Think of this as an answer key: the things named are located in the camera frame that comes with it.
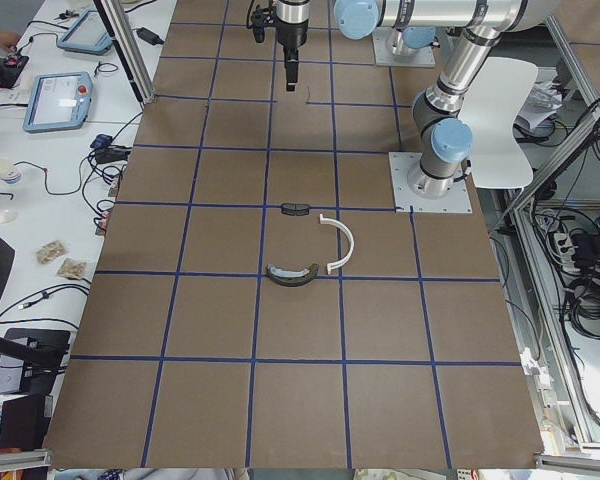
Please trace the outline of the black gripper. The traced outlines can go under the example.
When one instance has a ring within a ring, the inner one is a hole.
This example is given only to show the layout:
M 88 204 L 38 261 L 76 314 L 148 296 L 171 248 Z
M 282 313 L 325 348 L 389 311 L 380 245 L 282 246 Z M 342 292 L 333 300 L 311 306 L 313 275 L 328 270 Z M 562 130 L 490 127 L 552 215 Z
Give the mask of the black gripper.
M 307 41 L 308 26 L 308 20 L 302 23 L 287 23 L 280 19 L 275 21 L 276 40 L 283 47 L 287 92 L 296 90 L 299 72 L 298 50 Z

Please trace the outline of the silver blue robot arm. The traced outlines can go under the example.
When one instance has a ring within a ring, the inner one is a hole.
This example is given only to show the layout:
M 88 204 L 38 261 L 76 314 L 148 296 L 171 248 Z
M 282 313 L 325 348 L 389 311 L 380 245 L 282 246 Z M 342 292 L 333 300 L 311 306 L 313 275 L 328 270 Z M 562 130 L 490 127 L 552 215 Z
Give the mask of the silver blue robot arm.
M 352 40 L 379 27 L 401 32 L 410 27 L 459 27 L 451 56 L 435 83 L 414 100 L 412 114 L 424 146 L 408 174 L 417 195 L 438 199 L 454 182 L 457 168 L 470 154 L 473 133 L 458 115 L 463 97 L 491 49 L 505 32 L 530 29 L 557 8 L 555 1 L 337 1 L 335 22 Z
M 436 28 L 433 26 L 392 29 L 387 39 L 387 48 L 393 55 L 406 57 L 431 47 L 435 38 Z

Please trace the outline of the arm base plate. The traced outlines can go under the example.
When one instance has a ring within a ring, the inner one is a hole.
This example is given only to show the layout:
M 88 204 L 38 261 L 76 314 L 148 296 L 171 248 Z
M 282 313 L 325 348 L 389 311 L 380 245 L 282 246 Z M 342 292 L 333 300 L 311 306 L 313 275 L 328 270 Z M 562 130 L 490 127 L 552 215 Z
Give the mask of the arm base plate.
M 433 179 L 421 169 L 420 153 L 390 152 L 389 164 L 395 209 L 403 213 L 471 214 L 472 206 L 462 169 L 447 179 Z
M 375 64 L 379 66 L 433 68 L 434 27 L 404 30 L 378 28 L 372 34 Z

